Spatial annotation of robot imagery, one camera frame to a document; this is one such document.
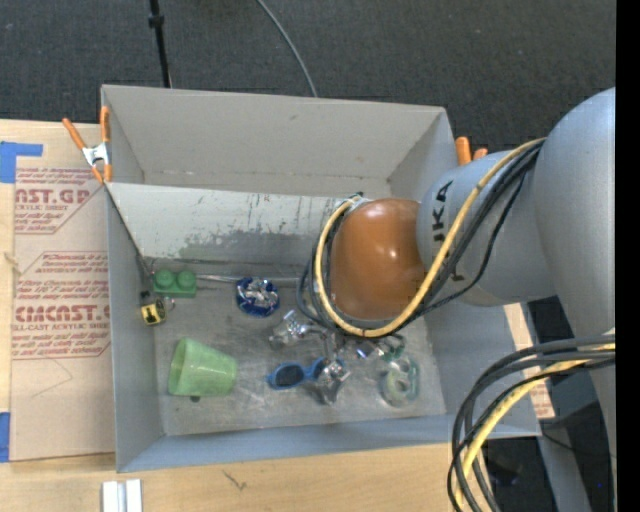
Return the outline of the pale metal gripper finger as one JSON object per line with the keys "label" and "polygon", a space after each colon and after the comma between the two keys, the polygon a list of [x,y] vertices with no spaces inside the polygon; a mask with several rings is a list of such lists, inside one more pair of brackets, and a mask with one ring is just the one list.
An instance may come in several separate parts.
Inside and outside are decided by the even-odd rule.
{"label": "pale metal gripper finger", "polygon": [[300,318],[297,310],[289,310],[272,329],[268,343],[272,349],[295,346],[311,333],[312,328],[310,322]]}
{"label": "pale metal gripper finger", "polygon": [[340,359],[321,359],[313,368],[311,383],[307,385],[315,398],[323,404],[332,405],[349,378],[349,370]]}

